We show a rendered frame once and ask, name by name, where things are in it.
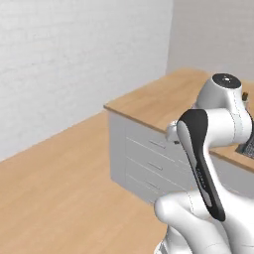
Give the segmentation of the dark grey sink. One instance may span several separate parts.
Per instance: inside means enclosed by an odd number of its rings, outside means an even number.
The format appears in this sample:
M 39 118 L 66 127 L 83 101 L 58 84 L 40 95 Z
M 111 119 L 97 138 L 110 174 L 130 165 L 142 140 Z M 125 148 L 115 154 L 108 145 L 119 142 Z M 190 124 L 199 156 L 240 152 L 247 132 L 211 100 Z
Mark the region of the dark grey sink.
M 245 144 L 240 144 L 236 148 L 236 152 L 249 158 L 254 158 L 254 136 L 252 136 Z

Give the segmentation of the grey kitchen counter cabinet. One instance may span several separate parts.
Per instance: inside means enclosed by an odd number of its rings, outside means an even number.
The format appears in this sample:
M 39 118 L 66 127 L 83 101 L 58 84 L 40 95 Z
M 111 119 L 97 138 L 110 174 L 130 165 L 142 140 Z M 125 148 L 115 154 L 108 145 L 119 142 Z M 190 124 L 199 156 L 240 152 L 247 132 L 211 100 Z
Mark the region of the grey kitchen counter cabinet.
M 202 70 L 179 69 L 104 105 L 109 117 L 110 175 L 114 182 L 128 190 L 126 123 L 137 122 L 166 137 L 168 124 L 191 108 L 209 77 Z M 189 161 L 176 161 L 191 171 Z

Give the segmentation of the grey cupboard door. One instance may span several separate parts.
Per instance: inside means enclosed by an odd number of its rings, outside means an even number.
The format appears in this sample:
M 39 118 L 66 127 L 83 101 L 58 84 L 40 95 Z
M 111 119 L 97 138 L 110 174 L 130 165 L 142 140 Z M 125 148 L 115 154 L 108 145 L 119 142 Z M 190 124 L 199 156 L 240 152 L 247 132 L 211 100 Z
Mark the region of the grey cupboard door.
M 221 183 L 236 194 L 254 199 L 254 174 L 231 163 L 211 157 Z

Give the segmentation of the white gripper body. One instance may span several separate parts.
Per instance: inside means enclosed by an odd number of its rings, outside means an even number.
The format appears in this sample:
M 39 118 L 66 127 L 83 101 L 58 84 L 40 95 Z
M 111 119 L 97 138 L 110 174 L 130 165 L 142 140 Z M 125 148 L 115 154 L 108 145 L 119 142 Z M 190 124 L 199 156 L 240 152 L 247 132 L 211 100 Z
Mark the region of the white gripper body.
M 167 126 L 166 138 L 169 142 L 178 142 L 179 137 L 177 133 L 177 120 L 172 121 Z

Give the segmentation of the grey drawer front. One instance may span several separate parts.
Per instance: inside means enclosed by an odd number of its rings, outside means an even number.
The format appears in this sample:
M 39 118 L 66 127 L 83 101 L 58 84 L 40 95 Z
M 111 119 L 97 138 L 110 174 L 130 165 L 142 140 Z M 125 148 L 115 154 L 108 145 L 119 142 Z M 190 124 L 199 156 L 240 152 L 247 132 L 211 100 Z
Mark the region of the grey drawer front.
M 129 191 L 147 203 L 154 203 L 159 197 L 156 192 L 152 191 L 150 188 L 146 187 L 144 184 L 129 175 L 126 176 L 126 186 Z
M 181 166 L 176 160 L 161 155 L 129 138 L 126 139 L 126 153 L 130 159 L 185 189 L 195 185 L 193 174 L 189 169 Z M 160 171 L 147 162 L 160 166 L 163 170 Z
M 150 188 L 152 191 L 156 192 L 159 197 L 170 193 L 170 192 L 176 192 L 176 191 L 193 191 L 195 189 L 195 185 L 191 186 L 189 189 L 185 189 L 163 177 L 160 175 L 152 172 L 151 170 L 145 168 L 141 164 L 135 162 L 134 160 L 128 158 L 127 159 L 127 169 L 126 169 L 127 175 L 133 177 L 137 181 L 144 184 L 146 187 Z M 157 190 L 147 184 L 145 180 L 150 181 L 151 183 L 155 184 L 156 186 L 160 187 L 160 190 Z
M 178 160 L 183 163 L 188 161 L 188 158 L 182 148 L 182 146 L 175 143 L 168 142 L 165 135 L 144 125 L 141 125 L 134 121 L 128 121 L 126 123 L 126 135 L 134 141 L 168 157 L 173 160 Z M 166 149 L 151 144 L 149 140 L 164 144 Z

